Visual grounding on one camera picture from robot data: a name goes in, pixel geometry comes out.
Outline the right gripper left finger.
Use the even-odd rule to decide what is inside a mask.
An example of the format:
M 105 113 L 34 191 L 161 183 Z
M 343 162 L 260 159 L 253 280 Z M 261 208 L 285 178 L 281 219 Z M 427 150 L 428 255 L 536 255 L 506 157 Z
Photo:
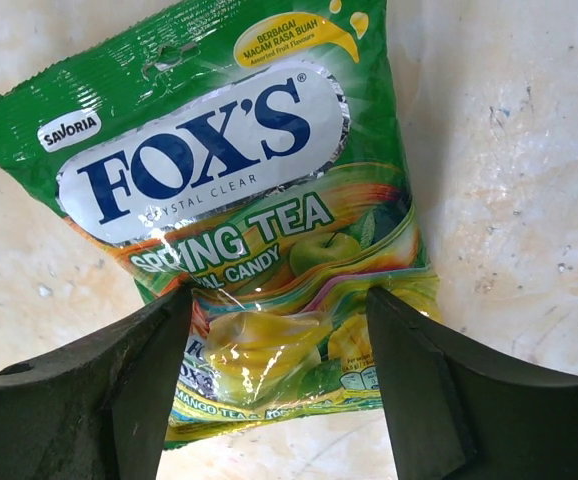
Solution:
M 0 479 L 153 479 L 190 330 L 180 287 L 0 371 Z

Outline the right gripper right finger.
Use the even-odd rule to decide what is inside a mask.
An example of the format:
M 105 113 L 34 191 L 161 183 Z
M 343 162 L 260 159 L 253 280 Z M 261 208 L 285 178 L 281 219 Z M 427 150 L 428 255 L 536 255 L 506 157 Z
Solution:
M 402 479 L 578 479 L 578 376 L 496 351 L 374 287 L 370 341 Z

